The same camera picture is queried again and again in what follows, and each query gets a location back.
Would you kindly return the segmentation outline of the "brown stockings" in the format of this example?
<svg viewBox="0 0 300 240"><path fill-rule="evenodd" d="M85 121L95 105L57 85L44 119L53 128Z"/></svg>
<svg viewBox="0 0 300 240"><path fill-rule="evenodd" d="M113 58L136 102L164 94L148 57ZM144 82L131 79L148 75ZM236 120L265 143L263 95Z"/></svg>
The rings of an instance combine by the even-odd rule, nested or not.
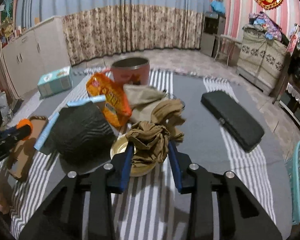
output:
<svg viewBox="0 0 300 240"><path fill-rule="evenodd" d="M184 133L177 128L185 122L181 116L183 109L180 99L164 100L154 107L149 121L140 121L131 127L126 138L136 148L133 167L162 164L168 155L169 141L183 142Z"/></svg>

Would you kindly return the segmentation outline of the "orange snack wrapper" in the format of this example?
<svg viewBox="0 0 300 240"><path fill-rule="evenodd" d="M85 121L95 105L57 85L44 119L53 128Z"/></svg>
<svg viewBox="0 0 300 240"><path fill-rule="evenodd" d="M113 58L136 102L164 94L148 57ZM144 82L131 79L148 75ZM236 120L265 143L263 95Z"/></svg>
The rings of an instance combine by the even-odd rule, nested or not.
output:
<svg viewBox="0 0 300 240"><path fill-rule="evenodd" d="M119 128L126 125L132 110L120 85L103 73L95 73L86 83L86 90L90 97L99 95L106 97L102 113L112 126Z"/></svg>

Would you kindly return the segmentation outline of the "orange peel piece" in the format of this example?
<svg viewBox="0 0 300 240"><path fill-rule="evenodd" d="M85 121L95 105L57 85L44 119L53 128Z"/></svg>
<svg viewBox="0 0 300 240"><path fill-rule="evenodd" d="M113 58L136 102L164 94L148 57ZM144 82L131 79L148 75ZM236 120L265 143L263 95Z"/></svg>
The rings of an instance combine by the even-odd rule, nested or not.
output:
<svg viewBox="0 0 300 240"><path fill-rule="evenodd" d="M22 119L16 125L21 140L27 140L33 131L33 124L29 119Z"/></svg>

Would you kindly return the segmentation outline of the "brown wooden tray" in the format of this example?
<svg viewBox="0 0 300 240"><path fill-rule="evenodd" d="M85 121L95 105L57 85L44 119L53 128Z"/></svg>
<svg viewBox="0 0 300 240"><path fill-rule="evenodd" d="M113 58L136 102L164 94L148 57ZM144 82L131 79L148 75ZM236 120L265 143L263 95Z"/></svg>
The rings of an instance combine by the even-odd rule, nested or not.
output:
<svg viewBox="0 0 300 240"><path fill-rule="evenodd" d="M31 116L29 119L22 119L18 122L17 128L23 125L30 125L32 133L26 139L19 141L10 153L6 167L9 174L18 181L25 181L28 177L32 160L36 149L34 145L39 138L43 128L48 123L45 116Z"/></svg>

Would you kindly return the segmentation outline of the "gold round tin lid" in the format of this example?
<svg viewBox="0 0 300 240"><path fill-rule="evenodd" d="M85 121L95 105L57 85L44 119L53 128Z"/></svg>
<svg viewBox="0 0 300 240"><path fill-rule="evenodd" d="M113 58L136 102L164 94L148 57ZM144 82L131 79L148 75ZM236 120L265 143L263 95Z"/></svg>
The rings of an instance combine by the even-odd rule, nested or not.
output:
<svg viewBox="0 0 300 240"><path fill-rule="evenodd" d="M130 131L120 136L110 149L110 157L123 153L129 142L134 144L131 177L141 177L148 174L157 165L163 164L168 155L170 134L161 132Z"/></svg>

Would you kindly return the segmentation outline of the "black textured pouch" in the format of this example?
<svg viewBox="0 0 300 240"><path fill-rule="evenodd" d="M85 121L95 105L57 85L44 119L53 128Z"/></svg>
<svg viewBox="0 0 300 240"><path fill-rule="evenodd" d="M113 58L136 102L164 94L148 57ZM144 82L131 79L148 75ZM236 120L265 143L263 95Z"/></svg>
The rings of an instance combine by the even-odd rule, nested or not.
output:
<svg viewBox="0 0 300 240"><path fill-rule="evenodd" d="M96 105L89 102L78 107L70 118L58 119L47 139L65 161L83 164L110 149L115 134Z"/></svg>

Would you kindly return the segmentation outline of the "black zip case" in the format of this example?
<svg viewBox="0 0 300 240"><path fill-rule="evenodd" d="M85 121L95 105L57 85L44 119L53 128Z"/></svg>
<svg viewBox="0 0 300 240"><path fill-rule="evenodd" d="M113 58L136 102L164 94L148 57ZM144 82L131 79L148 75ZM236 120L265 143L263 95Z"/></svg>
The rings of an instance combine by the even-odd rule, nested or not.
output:
<svg viewBox="0 0 300 240"><path fill-rule="evenodd" d="M251 152L261 142L263 127L226 92L204 93L200 101L245 152Z"/></svg>

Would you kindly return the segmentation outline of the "light blue small box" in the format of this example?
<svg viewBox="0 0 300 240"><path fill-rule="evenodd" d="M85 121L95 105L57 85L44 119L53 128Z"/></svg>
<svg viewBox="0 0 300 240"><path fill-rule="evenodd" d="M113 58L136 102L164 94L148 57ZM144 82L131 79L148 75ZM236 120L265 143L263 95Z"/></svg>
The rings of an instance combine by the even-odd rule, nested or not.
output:
<svg viewBox="0 0 300 240"><path fill-rule="evenodd" d="M89 98L79 99L76 101L69 101L66 104L66 107L64 107L60 111L57 111L55 114L52 115L52 118L48 120L47 125L43 128L43 131L41 132L36 143L34 144L34 148L45 155L49 154L51 152L50 148L52 148L52 146L49 146L49 142L47 142L47 139L49 138L52 128L56 125L57 120L70 120L70 115L74 112L74 110L89 102L92 102L96 106L103 109L106 102L106 96L98 95Z"/></svg>

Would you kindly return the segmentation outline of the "pink metal mug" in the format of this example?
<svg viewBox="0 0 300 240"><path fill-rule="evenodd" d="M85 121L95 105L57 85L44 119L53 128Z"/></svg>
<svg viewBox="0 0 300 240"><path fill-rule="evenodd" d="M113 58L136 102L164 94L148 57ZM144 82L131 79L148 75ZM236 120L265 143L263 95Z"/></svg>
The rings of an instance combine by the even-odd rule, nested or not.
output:
<svg viewBox="0 0 300 240"><path fill-rule="evenodd" d="M113 62L102 73L108 72L111 72L113 81L121 87L124 84L148 85L150 62L146 57L126 57Z"/></svg>

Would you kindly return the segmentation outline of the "low shelf with lace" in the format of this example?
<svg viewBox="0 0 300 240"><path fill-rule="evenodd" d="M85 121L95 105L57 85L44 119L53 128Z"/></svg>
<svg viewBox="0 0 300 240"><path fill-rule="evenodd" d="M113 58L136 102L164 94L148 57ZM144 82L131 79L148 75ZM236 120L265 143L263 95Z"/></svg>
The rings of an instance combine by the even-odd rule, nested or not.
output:
<svg viewBox="0 0 300 240"><path fill-rule="evenodd" d="M290 116L300 130L300 88L294 83L283 85L277 97L279 106Z"/></svg>

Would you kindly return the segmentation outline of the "cloth covered storage cabinet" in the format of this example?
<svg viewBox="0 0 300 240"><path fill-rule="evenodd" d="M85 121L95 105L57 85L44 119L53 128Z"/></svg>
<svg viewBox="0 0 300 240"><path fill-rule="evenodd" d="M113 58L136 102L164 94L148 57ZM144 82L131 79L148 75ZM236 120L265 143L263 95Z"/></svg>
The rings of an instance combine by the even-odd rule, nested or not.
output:
<svg viewBox="0 0 300 240"><path fill-rule="evenodd" d="M244 28L236 73L270 95L283 71L286 48L282 42L269 40L254 28Z"/></svg>

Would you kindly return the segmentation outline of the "small metal stool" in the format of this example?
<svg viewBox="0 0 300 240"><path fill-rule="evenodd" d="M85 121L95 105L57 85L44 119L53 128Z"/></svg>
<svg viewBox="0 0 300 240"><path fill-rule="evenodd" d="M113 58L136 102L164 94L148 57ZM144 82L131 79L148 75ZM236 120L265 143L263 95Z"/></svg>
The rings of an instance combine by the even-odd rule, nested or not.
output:
<svg viewBox="0 0 300 240"><path fill-rule="evenodd" d="M220 56L224 56L226 59L226 66L228 67L235 47L241 46L242 41L225 34L213 34L213 37L215 38L217 45L217 49L213 57L214 61L216 61Z"/></svg>

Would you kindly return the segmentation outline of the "blue floral curtain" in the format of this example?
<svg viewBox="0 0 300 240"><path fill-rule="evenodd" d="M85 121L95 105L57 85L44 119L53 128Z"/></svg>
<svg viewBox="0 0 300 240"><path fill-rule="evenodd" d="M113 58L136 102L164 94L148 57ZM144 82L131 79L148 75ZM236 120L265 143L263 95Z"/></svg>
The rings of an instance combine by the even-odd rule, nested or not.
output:
<svg viewBox="0 0 300 240"><path fill-rule="evenodd" d="M18 0L24 28L60 16L71 64L136 50L198 49L210 0Z"/></svg>

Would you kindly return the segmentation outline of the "blue bag on dispenser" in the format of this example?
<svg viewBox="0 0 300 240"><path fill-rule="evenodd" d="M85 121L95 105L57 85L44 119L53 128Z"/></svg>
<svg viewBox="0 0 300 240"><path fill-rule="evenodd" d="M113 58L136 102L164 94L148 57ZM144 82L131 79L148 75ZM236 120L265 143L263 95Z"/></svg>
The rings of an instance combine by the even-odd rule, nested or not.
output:
<svg viewBox="0 0 300 240"><path fill-rule="evenodd" d="M225 15L225 6L222 1L214 0L210 3L213 12Z"/></svg>

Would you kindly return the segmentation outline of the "left wall poster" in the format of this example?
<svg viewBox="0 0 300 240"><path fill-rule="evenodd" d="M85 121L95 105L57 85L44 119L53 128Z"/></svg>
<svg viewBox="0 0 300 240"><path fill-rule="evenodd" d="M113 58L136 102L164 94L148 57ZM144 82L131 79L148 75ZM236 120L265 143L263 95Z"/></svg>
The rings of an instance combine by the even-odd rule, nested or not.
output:
<svg viewBox="0 0 300 240"><path fill-rule="evenodd" d="M14 0L4 0L0 6L0 41L4 48L14 32Z"/></svg>

